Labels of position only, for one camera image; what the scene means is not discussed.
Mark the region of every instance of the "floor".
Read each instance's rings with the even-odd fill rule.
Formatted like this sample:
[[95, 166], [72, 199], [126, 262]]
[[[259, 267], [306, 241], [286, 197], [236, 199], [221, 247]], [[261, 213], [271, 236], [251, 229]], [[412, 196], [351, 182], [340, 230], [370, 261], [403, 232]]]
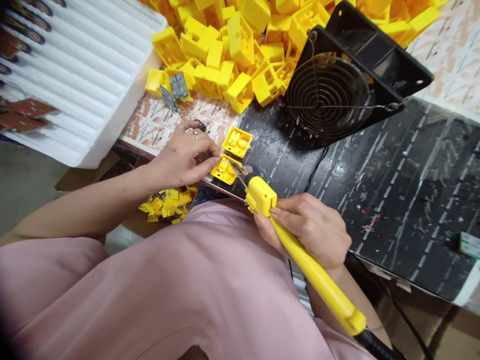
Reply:
[[[66, 165], [28, 147], [0, 142], [0, 238], [20, 220], [42, 205], [61, 196], [55, 184], [68, 169]], [[106, 237], [110, 255], [143, 240], [117, 227]]]

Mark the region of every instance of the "fingernail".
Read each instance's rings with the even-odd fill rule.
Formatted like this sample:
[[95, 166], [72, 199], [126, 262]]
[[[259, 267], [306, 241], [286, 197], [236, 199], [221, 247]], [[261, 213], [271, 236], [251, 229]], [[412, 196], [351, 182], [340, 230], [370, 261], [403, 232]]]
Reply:
[[280, 210], [278, 207], [272, 207], [270, 209], [270, 214], [272, 214], [274, 217], [280, 214], [282, 210]]

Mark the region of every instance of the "hand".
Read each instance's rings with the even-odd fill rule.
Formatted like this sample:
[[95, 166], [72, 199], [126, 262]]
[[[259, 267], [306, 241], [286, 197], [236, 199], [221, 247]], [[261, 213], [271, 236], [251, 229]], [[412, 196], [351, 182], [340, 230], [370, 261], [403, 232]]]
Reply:
[[[210, 173], [220, 161], [220, 149], [215, 142], [198, 129], [198, 121], [183, 121], [174, 130], [165, 147], [150, 163], [139, 169], [143, 178], [148, 179], [151, 192], [178, 188], [200, 181]], [[206, 153], [205, 161], [197, 164], [196, 158]]]
[[[309, 193], [279, 199], [271, 216], [298, 237], [308, 253], [324, 268], [342, 266], [352, 239], [339, 212], [326, 206]], [[259, 213], [255, 222], [261, 237], [286, 257], [287, 250], [280, 242], [272, 221]]]

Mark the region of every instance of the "patterned paper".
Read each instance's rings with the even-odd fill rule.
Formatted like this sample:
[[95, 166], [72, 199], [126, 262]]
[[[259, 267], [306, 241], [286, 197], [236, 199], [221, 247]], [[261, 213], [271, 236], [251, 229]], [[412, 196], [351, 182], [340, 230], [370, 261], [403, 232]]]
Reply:
[[451, 0], [408, 51], [435, 75], [415, 96], [480, 122], [480, 1]]
[[146, 92], [123, 129], [120, 140], [157, 155], [180, 122], [199, 119], [207, 125], [209, 136], [221, 146], [230, 127], [236, 125], [239, 118], [225, 100], [195, 94], [187, 115], [184, 111], [170, 110], [161, 99]]

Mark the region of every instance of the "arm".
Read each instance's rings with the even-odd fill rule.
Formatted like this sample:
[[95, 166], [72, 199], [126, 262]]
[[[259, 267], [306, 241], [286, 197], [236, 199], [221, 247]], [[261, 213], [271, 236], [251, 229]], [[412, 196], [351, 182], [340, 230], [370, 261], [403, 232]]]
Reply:
[[[389, 337], [372, 304], [343, 265], [352, 244], [346, 225], [338, 211], [324, 205], [308, 193], [279, 199], [271, 215], [298, 236], [310, 255], [326, 270], [347, 298], [366, 317], [368, 328], [388, 347], [392, 347]], [[255, 222], [261, 237], [286, 257], [286, 249], [280, 242], [270, 219], [255, 214]], [[337, 332], [350, 337], [322, 298], [307, 281], [307, 291], [315, 316], [321, 318]]]
[[[165, 148], [149, 164], [123, 175], [86, 186], [60, 197], [24, 218], [0, 240], [0, 246], [16, 241], [60, 237], [101, 237], [115, 229], [149, 195], [160, 190], [190, 185], [218, 163], [220, 150], [198, 121], [185, 121], [174, 131]], [[210, 158], [196, 165], [195, 158]]]

